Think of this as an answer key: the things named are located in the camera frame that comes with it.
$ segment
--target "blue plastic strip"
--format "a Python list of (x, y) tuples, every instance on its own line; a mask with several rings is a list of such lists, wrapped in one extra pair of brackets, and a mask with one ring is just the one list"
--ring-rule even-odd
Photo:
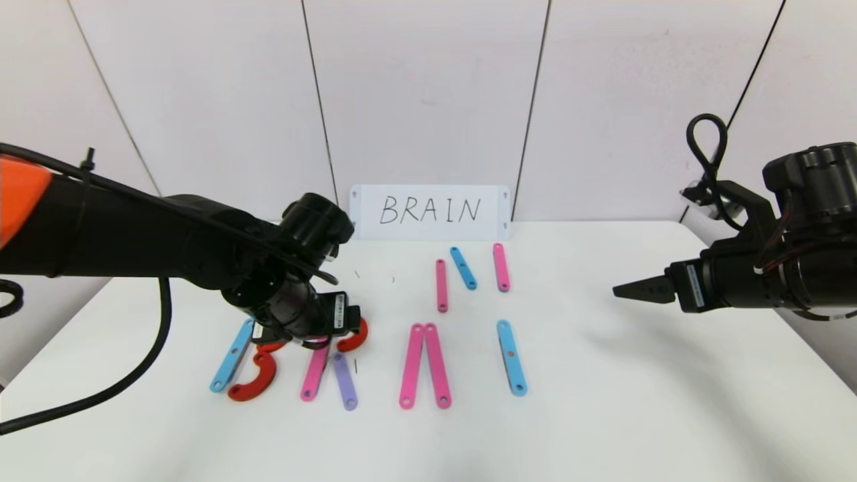
[(497, 335), (500, 336), (500, 349), (503, 351), (503, 364), (506, 365), (506, 375), (509, 377), (509, 388), (512, 395), (527, 395), (527, 381), (524, 370), (521, 369), (521, 357), (515, 346), (512, 334), (512, 324), (506, 320), (497, 322)]
[(461, 273), (464, 285), (467, 286), (467, 289), (469, 290), (475, 290), (476, 278), (474, 278), (473, 273), (470, 272), (470, 268), (467, 266), (467, 261), (465, 261), (464, 256), (461, 255), (461, 250), (453, 246), (449, 250), (449, 254), (452, 255), (452, 260), (455, 261), (455, 266), (458, 267), (458, 272)]
[(214, 376), (212, 384), (209, 386), (213, 392), (222, 392), (223, 389), (226, 388), (226, 385), (228, 385), (232, 380), (232, 376), (235, 375), (235, 370), (238, 368), (238, 364), (241, 362), (244, 352), (247, 351), (247, 345), (250, 344), (250, 336), (253, 334), (253, 325), (253, 318), (250, 318), (241, 325), (241, 330), (238, 331), (238, 336), (235, 337), (235, 341), (233, 341), (232, 346), (229, 347), (229, 352), (226, 353), (226, 358), (223, 359), (223, 363), (220, 364), (220, 369), (217, 370), (217, 375)]
[(357, 408), (357, 391), (351, 381), (351, 372), (345, 355), (337, 353), (333, 355), (333, 370), (336, 372), (336, 381), (339, 382), (339, 393), (342, 395), (342, 404), (349, 412)]

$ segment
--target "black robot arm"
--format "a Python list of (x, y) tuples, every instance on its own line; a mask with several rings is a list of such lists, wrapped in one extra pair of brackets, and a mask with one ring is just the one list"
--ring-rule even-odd
[[(0, 244), (0, 273), (184, 278), (220, 290), (269, 328), (267, 341), (310, 348), (359, 330), (359, 308), (347, 307), (345, 293), (317, 294), (309, 284), (314, 275), (337, 283), (319, 267), (354, 232), (322, 196), (304, 195), (275, 225), (203, 197), (158, 198), (101, 178), (92, 152), (81, 168), (6, 144), (0, 156), (13, 172), (3, 199), (23, 206), (34, 198), (11, 214), (21, 222)], [(335, 310), (337, 302), (345, 308)]]
[(789, 154), (768, 163), (763, 176), (781, 218), (762, 196), (708, 176), (718, 196), (747, 211), (738, 234), (671, 263), (663, 276), (616, 286), (614, 295), (652, 303), (677, 295), (688, 313), (782, 307), (814, 320), (829, 318), (811, 308), (857, 306), (857, 145)]

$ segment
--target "white sign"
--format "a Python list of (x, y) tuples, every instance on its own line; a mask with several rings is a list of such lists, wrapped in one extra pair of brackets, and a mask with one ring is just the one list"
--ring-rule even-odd
[(509, 239), (506, 186), (361, 184), (350, 196), (354, 239)]

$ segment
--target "red curved piece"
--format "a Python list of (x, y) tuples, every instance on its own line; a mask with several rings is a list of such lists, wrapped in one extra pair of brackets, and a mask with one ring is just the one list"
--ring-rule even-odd
[(235, 384), (229, 388), (229, 398), (234, 401), (253, 400), (268, 388), (277, 374), (277, 361), (269, 352), (258, 352), (253, 356), (253, 363), (259, 366), (259, 375), (246, 385)]
[(256, 345), (257, 352), (269, 352), (273, 353), (285, 346), (285, 342), (283, 343), (266, 343), (265, 345)]
[(369, 325), (366, 323), (366, 320), (360, 318), (360, 333), (338, 341), (336, 349), (342, 353), (357, 350), (366, 341), (367, 336), (369, 336)]

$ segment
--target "pink plastic strip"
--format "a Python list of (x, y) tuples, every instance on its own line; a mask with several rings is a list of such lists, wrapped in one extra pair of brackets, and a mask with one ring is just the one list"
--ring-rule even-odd
[(307, 376), (303, 379), (301, 400), (312, 401), (315, 398), (315, 395), (318, 394), (319, 385), (321, 384), (321, 375), (324, 373), (324, 367), (327, 364), (328, 352), (330, 352), (330, 345), (313, 352), (313, 358), (309, 361)]
[(437, 260), (434, 265), (434, 277), (437, 279), (437, 310), (446, 313), (449, 309), (449, 297), (446, 294), (446, 262)]
[(440, 408), (452, 405), (452, 395), (449, 393), (449, 381), (446, 379), (446, 366), (443, 365), (443, 352), (440, 351), (440, 337), (434, 323), (425, 326), (426, 351), (428, 352), (428, 367), (431, 369), (431, 383), (434, 385), (434, 399)]
[(405, 356), (405, 374), (402, 376), (402, 391), (399, 393), (399, 406), (405, 410), (414, 407), (417, 401), (417, 379), (420, 376), (420, 358), (423, 357), (423, 325), (411, 326), (411, 339), (408, 341), (408, 354)]
[(509, 280), (509, 268), (506, 266), (506, 252), (500, 243), (494, 243), (494, 269), (497, 272), (497, 289), (502, 292), (509, 291), (512, 282)]

